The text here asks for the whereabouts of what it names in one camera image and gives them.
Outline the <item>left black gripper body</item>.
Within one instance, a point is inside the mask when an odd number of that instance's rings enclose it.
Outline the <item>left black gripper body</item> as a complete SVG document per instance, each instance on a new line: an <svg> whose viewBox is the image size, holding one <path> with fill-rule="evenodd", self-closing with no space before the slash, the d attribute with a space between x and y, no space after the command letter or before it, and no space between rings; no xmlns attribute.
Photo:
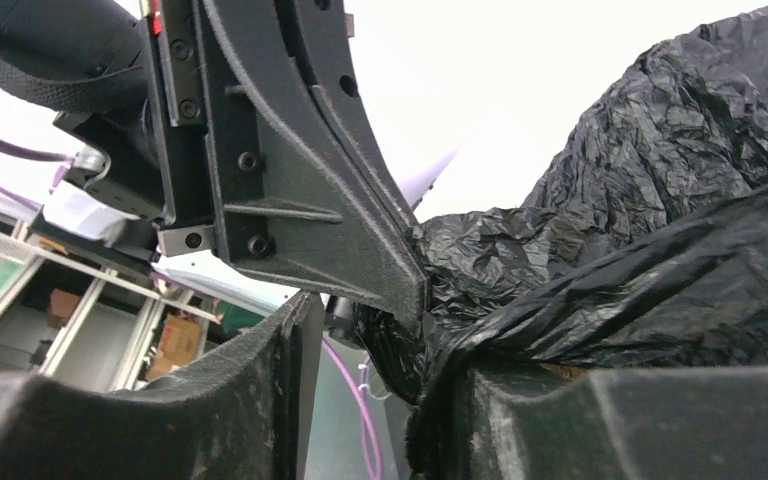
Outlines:
<svg viewBox="0 0 768 480"><path fill-rule="evenodd" d="M145 263L216 248L198 1L0 1L0 89L53 110L80 140L68 181L134 216L153 240L116 242Z"/></svg>

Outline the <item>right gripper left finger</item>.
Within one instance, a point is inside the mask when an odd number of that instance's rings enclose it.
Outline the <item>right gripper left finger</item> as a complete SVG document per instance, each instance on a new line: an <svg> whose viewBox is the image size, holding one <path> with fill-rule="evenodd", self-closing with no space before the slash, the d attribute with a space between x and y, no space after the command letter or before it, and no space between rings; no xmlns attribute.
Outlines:
<svg viewBox="0 0 768 480"><path fill-rule="evenodd" d="M300 479L323 303L278 310L145 388L0 374L0 479Z"/></svg>

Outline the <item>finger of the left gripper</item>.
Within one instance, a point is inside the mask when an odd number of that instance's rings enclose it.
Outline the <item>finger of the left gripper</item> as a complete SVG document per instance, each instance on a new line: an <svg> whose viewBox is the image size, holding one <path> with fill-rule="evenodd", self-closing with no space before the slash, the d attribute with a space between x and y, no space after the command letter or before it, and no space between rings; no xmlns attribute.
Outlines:
<svg viewBox="0 0 768 480"><path fill-rule="evenodd" d="M288 52L314 103L396 224L416 218L391 176L369 123L353 68L341 1L279 1L277 14Z"/></svg>
<svg viewBox="0 0 768 480"><path fill-rule="evenodd" d="M410 323L427 278L288 52L279 1L198 1L213 252L239 273Z"/></svg>

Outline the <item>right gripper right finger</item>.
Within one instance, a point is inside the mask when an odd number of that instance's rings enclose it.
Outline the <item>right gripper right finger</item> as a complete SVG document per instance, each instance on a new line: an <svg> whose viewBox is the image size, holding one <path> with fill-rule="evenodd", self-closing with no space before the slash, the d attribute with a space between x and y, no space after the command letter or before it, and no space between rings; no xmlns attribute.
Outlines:
<svg viewBox="0 0 768 480"><path fill-rule="evenodd" d="M429 479L768 479L768 367L470 368L417 430Z"/></svg>

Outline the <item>black plastic trash bag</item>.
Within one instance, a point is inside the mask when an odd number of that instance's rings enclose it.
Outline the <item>black plastic trash bag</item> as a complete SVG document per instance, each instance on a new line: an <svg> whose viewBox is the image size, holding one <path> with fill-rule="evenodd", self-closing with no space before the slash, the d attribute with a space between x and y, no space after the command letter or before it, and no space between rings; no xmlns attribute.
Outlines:
<svg viewBox="0 0 768 480"><path fill-rule="evenodd" d="M388 388L430 405L473 367L768 367L768 6L641 53L518 208L448 214L407 242L430 323L357 309Z"/></svg>

